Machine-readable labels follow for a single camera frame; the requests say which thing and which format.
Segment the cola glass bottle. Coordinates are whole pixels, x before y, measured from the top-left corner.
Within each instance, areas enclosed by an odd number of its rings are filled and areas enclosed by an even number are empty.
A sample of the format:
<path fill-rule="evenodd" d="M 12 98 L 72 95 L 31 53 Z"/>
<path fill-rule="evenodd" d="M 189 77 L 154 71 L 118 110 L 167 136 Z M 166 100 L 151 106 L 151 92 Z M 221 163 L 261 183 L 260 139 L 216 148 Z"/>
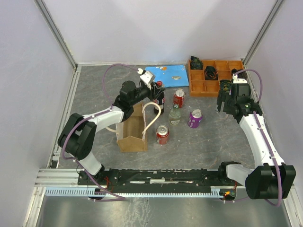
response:
<path fill-rule="evenodd" d="M 156 84 L 159 87 L 163 87 L 162 81 L 157 81 Z M 165 103 L 165 94 L 164 94 L 164 92 L 161 92 L 161 94 L 158 96 L 158 98 L 156 98 L 154 100 L 154 103 L 159 105 L 159 107 L 161 108 L 161 114 L 163 114 L 164 113 L 164 103 Z M 157 107 L 154 107 L 153 111 L 154 111 L 155 114 L 158 114 L 158 112 L 159 112 Z"/>

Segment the brown canvas bag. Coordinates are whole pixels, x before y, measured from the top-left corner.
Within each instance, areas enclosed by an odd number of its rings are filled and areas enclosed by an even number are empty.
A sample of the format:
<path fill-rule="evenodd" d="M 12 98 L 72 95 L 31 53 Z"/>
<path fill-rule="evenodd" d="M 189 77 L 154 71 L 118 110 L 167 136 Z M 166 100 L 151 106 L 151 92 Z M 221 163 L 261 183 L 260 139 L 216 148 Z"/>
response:
<path fill-rule="evenodd" d="M 146 123 L 145 108 L 150 105 L 158 109 L 158 113 L 150 123 Z M 126 121 L 117 123 L 115 129 L 109 127 L 106 129 L 116 134 L 116 140 L 122 153 L 146 152 L 148 149 L 147 130 L 159 118 L 160 114 L 161 107 L 157 103 L 139 103 L 134 106 L 134 112 Z"/>

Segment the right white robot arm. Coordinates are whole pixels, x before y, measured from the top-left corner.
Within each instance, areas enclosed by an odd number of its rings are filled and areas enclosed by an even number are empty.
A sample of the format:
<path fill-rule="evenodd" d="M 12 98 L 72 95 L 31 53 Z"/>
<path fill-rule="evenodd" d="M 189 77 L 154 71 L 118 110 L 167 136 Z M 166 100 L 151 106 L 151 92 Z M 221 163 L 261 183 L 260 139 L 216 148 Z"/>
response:
<path fill-rule="evenodd" d="M 222 162 L 217 173 L 218 181 L 228 185 L 234 180 L 245 186 L 252 200 L 277 199 L 281 203 L 294 182 L 294 166 L 285 163 L 271 141 L 259 103 L 251 97 L 250 85 L 221 80 L 219 86 L 217 110 L 232 115 L 244 131 L 255 169 L 250 170 L 235 161 Z"/>

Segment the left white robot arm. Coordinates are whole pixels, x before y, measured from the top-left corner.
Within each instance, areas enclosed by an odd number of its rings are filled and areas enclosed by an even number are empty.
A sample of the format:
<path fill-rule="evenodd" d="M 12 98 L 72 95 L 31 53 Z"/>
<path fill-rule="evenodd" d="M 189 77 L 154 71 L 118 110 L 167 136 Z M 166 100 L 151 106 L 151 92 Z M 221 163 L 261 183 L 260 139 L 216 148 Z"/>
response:
<path fill-rule="evenodd" d="M 72 114 L 57 141 L 71 159 L 77 161 L 88 173 L 88 178 L 94 184 L 101 184 L 105 179 L 104 166 L 91 152 L 95 134 L 112 124 L 126 121 L 134 112 L 134 105 L 148 98 L 156 100 L 164 94 L 165 88 L 159 82 L 152 82 L 148 87 L 140 80 L 139 87 L 133 81 L 122 84 L 119 95 L 107 109 L 89 115 Z"/>

